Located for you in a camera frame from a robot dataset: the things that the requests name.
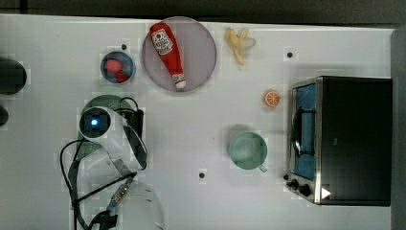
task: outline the ketchup label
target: ketchup label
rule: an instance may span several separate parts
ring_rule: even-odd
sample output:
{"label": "ketchup label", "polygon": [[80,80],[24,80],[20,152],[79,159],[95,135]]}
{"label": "ketchup label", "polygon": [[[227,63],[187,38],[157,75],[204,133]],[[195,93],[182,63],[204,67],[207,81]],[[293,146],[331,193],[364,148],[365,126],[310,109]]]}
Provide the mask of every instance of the ketchup label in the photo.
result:
{"label": "ketchup label", "polygon": [[164,29],[152,33],[152,42],[159,55],[165,55],[172,51],[172,41]]}
{"label": "ketchup label", "polygon": [[178,75],[172,75],[173,81],[175,83],[178,83],[180,81],[184,81],[185,80],[185,76],[183,76],[183,74],[178,74]]}

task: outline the orange slice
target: orange slice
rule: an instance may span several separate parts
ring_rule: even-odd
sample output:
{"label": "orange slice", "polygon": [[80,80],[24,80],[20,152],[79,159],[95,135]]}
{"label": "orange slice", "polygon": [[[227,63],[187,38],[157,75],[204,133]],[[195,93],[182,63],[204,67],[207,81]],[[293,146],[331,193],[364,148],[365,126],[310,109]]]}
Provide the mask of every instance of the orange slice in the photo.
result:
{"label": "orange slice", "polygon": [[281,95],[277,91],[270,90],[266,92],[265,96],[263,97],[263,102],[270,107],[275,107],[278,105],[280,99]]}

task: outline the pink plate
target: pink plate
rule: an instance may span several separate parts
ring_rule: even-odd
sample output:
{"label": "pink plate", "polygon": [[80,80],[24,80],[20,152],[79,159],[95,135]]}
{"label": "pink plate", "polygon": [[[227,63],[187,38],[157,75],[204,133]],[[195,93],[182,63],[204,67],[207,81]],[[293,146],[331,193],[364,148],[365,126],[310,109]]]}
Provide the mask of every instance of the pink plate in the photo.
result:
{"label": "pink plate", "polygon": [[170,26],[181,54],[186,86],[175,87],[169,71],[155,51],[149,34],[143,45],[143,63],[151,79],[170,91],[191,91],[201,86],[212,74],[217,51],[212,35],[199,22],[188,17],[170,17],[163,22]]}

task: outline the toaster oven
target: toaster oven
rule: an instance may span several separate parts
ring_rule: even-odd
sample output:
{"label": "toaster oven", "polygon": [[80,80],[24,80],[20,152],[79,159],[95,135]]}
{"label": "toaster oven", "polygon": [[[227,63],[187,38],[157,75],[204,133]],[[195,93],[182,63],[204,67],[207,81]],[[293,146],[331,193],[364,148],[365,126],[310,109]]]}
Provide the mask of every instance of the toaster oven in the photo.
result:
{"label": "toaster oven", "polygon": [[288,189],[321,205],[389,206],[392,80],[322,76],[291,88]]}

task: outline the ketchup bottle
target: ketchup bottle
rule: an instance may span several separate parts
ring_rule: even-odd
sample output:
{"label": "ketchup bottle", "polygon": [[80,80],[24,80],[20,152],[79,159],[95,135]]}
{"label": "ketchup bottle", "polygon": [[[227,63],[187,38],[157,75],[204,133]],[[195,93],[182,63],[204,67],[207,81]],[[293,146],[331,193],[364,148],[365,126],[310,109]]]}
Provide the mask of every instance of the ketchup bottle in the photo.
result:
{"label": "ketchup bottle", "polygon": [[164,22],[159,22],[152,25],[149,31],[155,50],[167,66],[176,88],[184,88],[186,81],[183,75],[179,49],[172,30]]}

